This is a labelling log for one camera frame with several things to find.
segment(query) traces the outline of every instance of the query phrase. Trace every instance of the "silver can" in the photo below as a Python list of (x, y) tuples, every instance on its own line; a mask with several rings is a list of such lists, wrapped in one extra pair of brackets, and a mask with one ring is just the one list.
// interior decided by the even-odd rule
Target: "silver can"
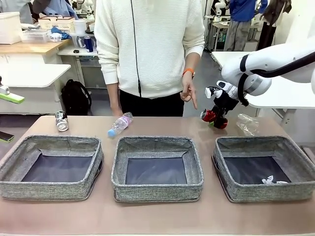
[(56, 127), (60, 132), (65, 132), (69, 129), (68, 116), (64, 111), (55, 113)]

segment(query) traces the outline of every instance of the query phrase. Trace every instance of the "blue bottle cap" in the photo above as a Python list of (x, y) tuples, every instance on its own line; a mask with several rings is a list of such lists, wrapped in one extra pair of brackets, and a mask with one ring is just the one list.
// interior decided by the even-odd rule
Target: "blue bottle cap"
[(109, 137), (115, 137), (115, 135), (116, 135), (116, 133), (113, 129), (108, 130), (107, 134)]

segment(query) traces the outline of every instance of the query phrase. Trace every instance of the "blue energy drink can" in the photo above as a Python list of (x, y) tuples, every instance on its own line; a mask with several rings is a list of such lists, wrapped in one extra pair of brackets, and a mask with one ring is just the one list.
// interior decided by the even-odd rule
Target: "blue energy drink can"
[(85, 47), (89, 53), (93, 52), (93, 42), (92, 42), (91, 37), (85, 36), (84, 37), (84, 44), (85, 44)]

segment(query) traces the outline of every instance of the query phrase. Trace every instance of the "water bottle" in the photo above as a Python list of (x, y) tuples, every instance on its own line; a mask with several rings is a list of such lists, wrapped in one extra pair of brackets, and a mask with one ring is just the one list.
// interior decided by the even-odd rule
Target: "water bottle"
[(132, 122), (133, 116), (131, 112), (123, 114), (122, 117), (118, 118), (113, 124), (112, 128), (108, 130), (109, 137), (115, 137), (120, 134), (124, 129), (126, 129)]

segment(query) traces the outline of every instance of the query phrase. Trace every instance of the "gray pants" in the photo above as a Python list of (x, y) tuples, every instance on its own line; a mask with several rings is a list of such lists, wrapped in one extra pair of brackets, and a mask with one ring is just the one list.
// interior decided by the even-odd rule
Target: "gray pants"
[(250, 32), (252, 21), (236, 22), (231, 21), (227, 30), (224, 45), (225, 52), (243, 51)]

